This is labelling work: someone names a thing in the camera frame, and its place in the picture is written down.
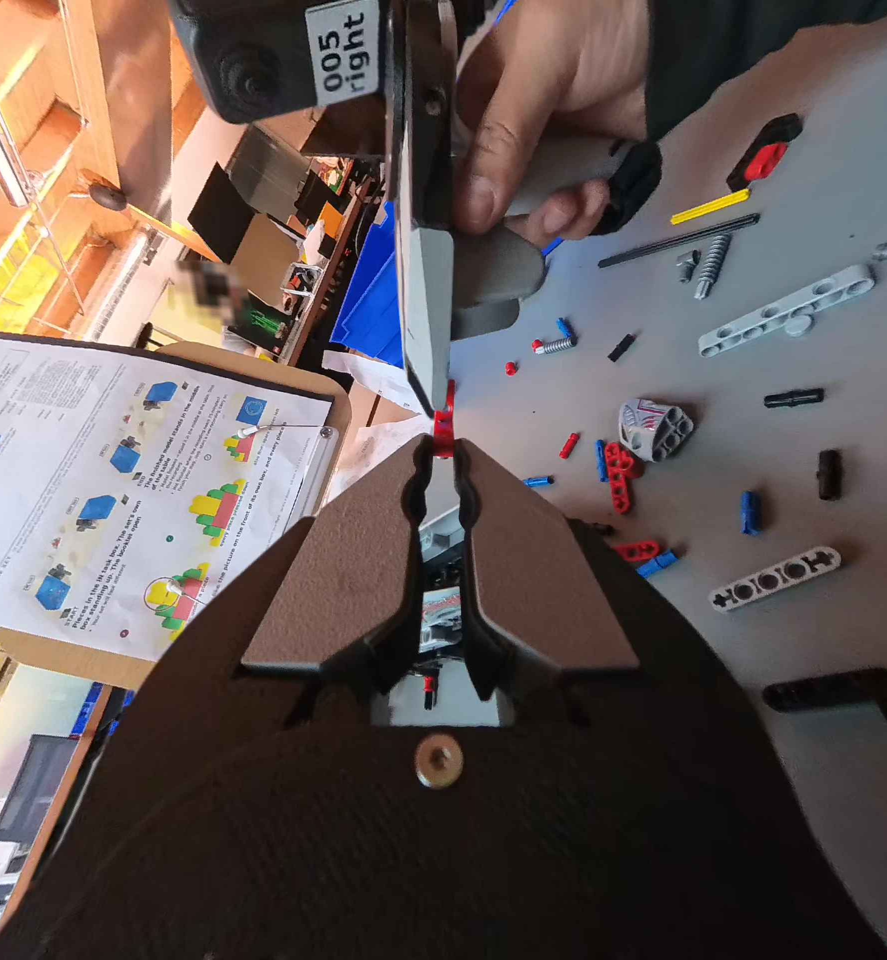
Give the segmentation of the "long dark grey brick axle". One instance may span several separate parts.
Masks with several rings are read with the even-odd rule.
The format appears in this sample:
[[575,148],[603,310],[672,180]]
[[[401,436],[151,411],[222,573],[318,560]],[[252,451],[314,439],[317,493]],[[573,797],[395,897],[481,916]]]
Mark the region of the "long dark grey brick axle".
[[704,226],[690,232],[677,234],[675,236],[652,241],[640,246],[634,246],[601,259],[597,266],[599,269],[603,270],[621,265],[623,263],[632,262],[637,259],[647,258],[664,251],[673,250],[680,247],[691,248],[697,243],[697,241],[708,237],[714,237],[719,234],[732,234],[734,232],[745,230],[758,224],[761,219],[762,214],[759,212],[754,212],[729,221],[720,222],[710,226]]

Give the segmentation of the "printed white paper bag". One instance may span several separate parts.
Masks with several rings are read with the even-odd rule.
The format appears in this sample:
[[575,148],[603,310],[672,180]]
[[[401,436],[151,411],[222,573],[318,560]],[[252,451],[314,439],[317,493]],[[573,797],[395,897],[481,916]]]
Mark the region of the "printed white paper bag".
[[327,505],[339,497],[413,438],[432,432],[433,421],[423,414],[360,427],[349,445],[341,451],[321,504]]

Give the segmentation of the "red T-shaped brick beam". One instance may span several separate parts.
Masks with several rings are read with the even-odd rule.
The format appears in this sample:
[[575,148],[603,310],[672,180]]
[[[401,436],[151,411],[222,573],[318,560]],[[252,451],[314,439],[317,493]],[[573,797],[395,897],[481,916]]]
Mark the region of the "red T-shaped brick beam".
[[613,509],[627,515],[633,505],[631,481],[642,475],[642,462],[617,441],[605,444],[604,462]]

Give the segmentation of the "black angled brick beam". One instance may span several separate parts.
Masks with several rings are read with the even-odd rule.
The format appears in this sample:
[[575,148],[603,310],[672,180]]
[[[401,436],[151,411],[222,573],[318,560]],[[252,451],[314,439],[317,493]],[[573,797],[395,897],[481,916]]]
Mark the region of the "black angled brick beam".
[[763,703],[779,714],[802,714],[873,706],[887,722],[887,668],[796,678],[770,684]]

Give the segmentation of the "yellow brick axle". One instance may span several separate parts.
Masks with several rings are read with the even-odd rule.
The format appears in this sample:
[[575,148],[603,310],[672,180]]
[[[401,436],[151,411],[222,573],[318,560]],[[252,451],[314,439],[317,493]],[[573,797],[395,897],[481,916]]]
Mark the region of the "yellow brick axle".
[[686,210],[679,211],[671,216],[669,222],[672,226],[677,226],[697,220],[721,210],[729,209],[748,201],[751,193],[752,190],[750,188],[731,191],[719,198],[714,198],[713,200],[709,200]]

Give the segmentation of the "black red brick piece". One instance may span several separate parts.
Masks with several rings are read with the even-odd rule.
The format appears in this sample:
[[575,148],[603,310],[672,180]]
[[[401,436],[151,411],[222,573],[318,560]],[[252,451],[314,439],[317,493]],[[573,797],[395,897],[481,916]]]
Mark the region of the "black red brick piece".
[[727,176],[725,182],[729,191],[736,193],[767,179],[782,160],[789,144],[802,132],[803,119],[796,112],[768,121]]

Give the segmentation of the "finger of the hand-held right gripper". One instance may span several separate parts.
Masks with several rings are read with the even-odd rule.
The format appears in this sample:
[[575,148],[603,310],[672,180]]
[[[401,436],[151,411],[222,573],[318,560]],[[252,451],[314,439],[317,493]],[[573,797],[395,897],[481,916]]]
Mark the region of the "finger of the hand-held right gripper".
[[453,239],[446,230],[409,224],[398,241],[403,365],[430,417],[446,406],[449,389]]

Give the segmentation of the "grey red brick vehicle model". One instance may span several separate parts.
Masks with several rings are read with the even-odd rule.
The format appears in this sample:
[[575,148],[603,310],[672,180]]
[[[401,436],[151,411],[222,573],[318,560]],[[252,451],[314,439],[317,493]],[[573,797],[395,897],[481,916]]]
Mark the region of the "grey red brick vehicle model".
[[426,520],[418,532],[422,560],[422,613],[418,652],[409,674],[422,684],[423,708],[437,706],[444,667],[461,663],[465,531],[454,506]]

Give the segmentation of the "grey curved Lego panel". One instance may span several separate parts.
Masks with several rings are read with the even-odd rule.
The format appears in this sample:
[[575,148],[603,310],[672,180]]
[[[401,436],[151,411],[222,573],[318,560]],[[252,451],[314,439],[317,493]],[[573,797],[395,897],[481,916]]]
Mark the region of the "grey curved Lego panel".
[[649,463],[663,463],[675,456],[694,429],[693,420],[681,407],[647,398],[630,399],[618,415],[619,442]]

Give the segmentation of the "red brick tooth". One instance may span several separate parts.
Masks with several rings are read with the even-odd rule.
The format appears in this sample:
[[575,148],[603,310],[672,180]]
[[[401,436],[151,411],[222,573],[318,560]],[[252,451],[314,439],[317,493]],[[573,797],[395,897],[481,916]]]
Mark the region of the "red brick tooth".
[[454,455],[454,400],[456,384],[448,379],[445,400],[434,414],[433,445],[434,456],[439,459],[452,459]]

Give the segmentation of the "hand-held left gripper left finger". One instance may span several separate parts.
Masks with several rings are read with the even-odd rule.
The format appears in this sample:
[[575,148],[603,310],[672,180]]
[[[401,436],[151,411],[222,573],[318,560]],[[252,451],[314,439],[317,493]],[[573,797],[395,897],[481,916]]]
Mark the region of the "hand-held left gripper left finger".
[[412,438],[321,508],[243,668],[361,690],[404,677],[419,652],[432,467],[432,438]]

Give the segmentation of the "dark computer monitor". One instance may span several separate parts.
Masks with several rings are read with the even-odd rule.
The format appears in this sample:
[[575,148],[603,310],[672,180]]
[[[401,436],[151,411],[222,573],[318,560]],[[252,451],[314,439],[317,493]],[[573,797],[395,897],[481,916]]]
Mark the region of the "dark computer monitor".
[[78,740],[33,734],[13,786],[0,810],[0,842],[33,844],[50,809]]

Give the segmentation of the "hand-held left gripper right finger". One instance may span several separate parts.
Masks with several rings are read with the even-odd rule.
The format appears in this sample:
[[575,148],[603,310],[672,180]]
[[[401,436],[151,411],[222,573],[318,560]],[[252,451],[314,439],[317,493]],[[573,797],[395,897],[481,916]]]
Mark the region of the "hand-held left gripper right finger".
[[640,660],[563,514],[475,443],[454,444],[463,656],[481,698],[637,671]]

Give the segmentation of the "white clip bar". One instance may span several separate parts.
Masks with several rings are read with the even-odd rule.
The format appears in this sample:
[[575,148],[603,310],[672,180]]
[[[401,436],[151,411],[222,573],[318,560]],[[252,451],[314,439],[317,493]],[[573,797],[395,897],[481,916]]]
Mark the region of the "white clip bar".
[[318,427],[306,440],[293,476],[285,485],[282,505],[269,525],[268,543],[278,540],[298,521],[316,514],[330,483],[341,439],[341,432],[336,427],[325,425]]

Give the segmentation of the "white brick beam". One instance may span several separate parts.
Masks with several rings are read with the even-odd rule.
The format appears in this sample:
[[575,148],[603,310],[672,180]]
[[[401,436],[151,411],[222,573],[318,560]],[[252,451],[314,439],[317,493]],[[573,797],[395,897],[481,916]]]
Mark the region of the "white brick beam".
[[707,602],[726,614],[839,570],[843,557],[831,546],[815,546],[712,590]]

